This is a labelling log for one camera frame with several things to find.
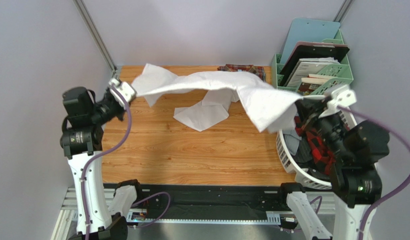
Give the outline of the white long sleeve shirt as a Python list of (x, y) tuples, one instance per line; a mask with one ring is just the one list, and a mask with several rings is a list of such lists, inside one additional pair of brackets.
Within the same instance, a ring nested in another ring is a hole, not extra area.
[(240, 102), (248, 118), (261, 133), (292, 129), (295, 102), (303, 96), (277, 90), (258, 76), (244, 71), (202, 71), (178, 76), (171, 71), (146, 64), (131, 83), (139, 97), (153, 106), (165, 94), (185, 94), (206, 90), (202, 100), (188, 107), (174, 109), (173, 118), (202, 132), (226, 120), (232, 103)]

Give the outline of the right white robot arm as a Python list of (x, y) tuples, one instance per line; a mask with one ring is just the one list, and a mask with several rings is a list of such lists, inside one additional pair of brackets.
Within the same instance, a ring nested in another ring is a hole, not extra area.
[(347, 128), (339, 110), (323, 115), (329, 108), (324, 99), (301, 99), (295, 106), (302, 130), (315, 130), (335, 160), (329, 170), (335, 206), (333, 232), (325, 228), (300, 183), (281, 184), (281, 197), (308, 240), (366, 239), (381, 198), (382, 181), (375, 164), (389, 153), (388, 132), (367, 120)]

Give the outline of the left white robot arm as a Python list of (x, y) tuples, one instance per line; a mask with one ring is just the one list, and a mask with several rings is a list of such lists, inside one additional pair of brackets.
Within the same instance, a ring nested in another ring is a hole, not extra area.
[(110, 150), (102, 147), (102, 126), (125, 111), (136, 92), (126, 82), (112, 83), (101, 101), (94, 91), (83, 86), (63, 93), (67, 112), (62, 124), (60, 145), (68, 160), (75, 182), (78, 221), (73, 240), (125, 240), (128, 237), (127, 216), (140, 195), (136, 179), (117, 184), (113, 199), (107, 204), (102, 177), (102, 157), (115, 151), (127, 139), (128, 133)]

